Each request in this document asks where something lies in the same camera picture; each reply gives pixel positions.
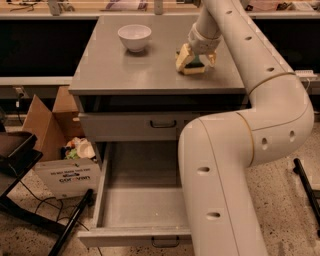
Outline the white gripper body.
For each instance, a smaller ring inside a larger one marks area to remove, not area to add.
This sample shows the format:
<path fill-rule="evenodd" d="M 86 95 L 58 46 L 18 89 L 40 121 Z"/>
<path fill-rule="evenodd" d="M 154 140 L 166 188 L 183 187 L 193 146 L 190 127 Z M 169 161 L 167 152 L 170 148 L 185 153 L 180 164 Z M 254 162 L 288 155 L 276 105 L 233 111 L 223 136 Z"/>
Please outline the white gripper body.
<path fill-rule="evenodd" d="M 203 36 L 193 24 L 188 34 L 188 43 L 195 55 L 210 55 L 215 52 L 221 41 L 221 35 L 209 38 Z"/>

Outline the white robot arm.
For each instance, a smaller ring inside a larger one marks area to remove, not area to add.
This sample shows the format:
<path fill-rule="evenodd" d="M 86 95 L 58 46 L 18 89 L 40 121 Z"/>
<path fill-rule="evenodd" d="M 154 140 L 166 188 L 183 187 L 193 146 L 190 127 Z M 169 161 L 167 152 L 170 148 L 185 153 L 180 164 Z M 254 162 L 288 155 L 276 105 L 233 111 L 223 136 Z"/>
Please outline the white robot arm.
<path fill-rule="evenodd" d="M 213 53 L 220 41 L 251 106 L 196 118 L 181 132 L 178 163 L 194 254 L 268 256 L 245 170 L 297 150 L 313 128 L 313 107 L 299 77 L 239 0 L 203 0 L 176 68 Z"/>

